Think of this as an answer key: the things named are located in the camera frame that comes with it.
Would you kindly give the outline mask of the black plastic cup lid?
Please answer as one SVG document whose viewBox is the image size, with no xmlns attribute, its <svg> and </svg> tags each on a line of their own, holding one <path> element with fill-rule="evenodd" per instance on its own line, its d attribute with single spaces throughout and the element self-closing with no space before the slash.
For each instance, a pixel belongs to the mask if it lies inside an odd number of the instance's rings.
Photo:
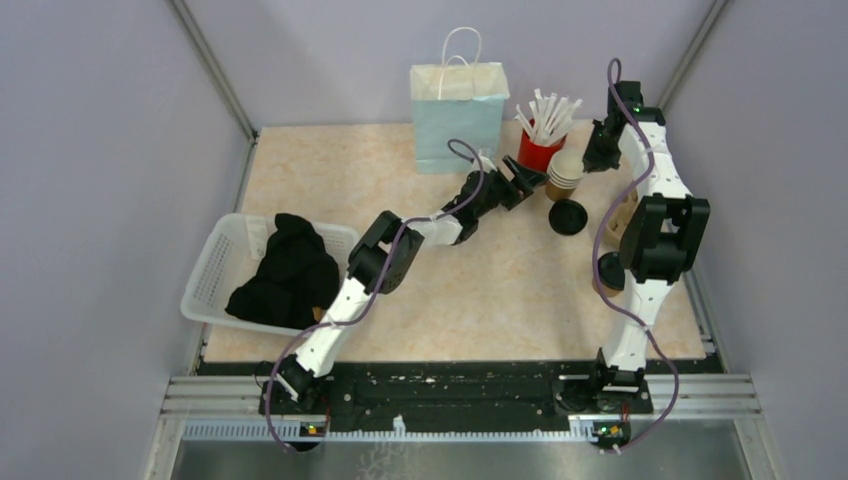
<svg viewBox="0 0 848 480">
<path fill-rule="evenodd" d="M 623 280 L 625 283 L 625 271 L 620 261 L 618 252 L 611 251 L 603 254 L 596 262 L 599 279 Z"/>
</svg>

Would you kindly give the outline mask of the brown paper coffee cup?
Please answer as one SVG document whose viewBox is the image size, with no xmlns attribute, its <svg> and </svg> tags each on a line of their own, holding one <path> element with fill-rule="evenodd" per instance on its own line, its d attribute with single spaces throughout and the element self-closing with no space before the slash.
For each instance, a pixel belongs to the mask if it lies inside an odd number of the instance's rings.
<svg viewBox="0 0 848 480">
<path fill-rule="evenodd" d="M 615 297 L 624 291 L 625 283 L 623 280 L 607 280 L 601 278 L 591 281 L 592 288 L 599 295 L 603 294 L 607 297 Z"/>
</svg>

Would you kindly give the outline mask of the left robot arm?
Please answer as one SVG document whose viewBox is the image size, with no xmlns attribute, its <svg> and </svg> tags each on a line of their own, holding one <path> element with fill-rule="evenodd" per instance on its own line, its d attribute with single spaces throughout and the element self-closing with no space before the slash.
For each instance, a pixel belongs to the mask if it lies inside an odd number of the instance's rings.
<svg viewBox="0 0 848 480">
<path fill-rule="evenodd" d="M 335 300 L 321 320 L 306 329 L 307 339 L 296 349 L 285 350 L 272 372 L 272 386 L 282 389 L 283 401 L 292 410 L 303 414 L 317 407 L 319 380 L 331 372 L 346 337 L 378 296 L 400 286 L 421 249 L 465 242 L 484 215 L 498 207 L 515 208 L 548 179 L 509 156 L 503 165 L 511 177 L 485 157 L 469 160 L 474 169 L 442 209 L 408 219 L 384 211 L 353 248 Z"/>
</svg>

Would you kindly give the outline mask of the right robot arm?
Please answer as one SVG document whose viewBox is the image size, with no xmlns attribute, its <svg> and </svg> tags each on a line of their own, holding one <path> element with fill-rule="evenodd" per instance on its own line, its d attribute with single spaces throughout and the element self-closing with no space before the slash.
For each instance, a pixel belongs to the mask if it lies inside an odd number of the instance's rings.
<svg viewBox="0 0 848 480">
<path fill-rule="evenodd" d="M 710 205 L 681 180 L 666 142 L 662 111 L 643 102 L 637 81 L 613 81 L 607 116 L 596 120 L 583 155 L 585 172 L 616 169 L 626 158 L 633 180 L 616 203 L 635 199 L 618 258 L 624 273 L 620 321 L 599 350 L 586 385 L 589 404 L 612 412 L 643 384 L 647 344 L 661 306 L 700 247 Z"/>
</svg>

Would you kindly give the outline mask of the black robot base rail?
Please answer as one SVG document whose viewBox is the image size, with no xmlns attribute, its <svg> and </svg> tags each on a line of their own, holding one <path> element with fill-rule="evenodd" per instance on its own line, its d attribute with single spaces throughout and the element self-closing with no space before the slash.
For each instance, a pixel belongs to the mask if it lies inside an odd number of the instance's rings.
<svg viewBox="0 0 848 480">
<path fill-rule="evenodd" d="M 564 431 L 570 416 L 619 420 L 659 413 L 661 393 L 647 385 L 633 397 L 603 393 L 590 361 L 340 362 L 317 381 L 305 402 L 283 388 L 264 400 L 273 364 L 201 363 L 200 376 L 245 376 L 251 406 L 273 418 L 326 416 L 332 433 L 386 431 L 396 417 L 412 433 L 530 433 Z"/>
</svg>

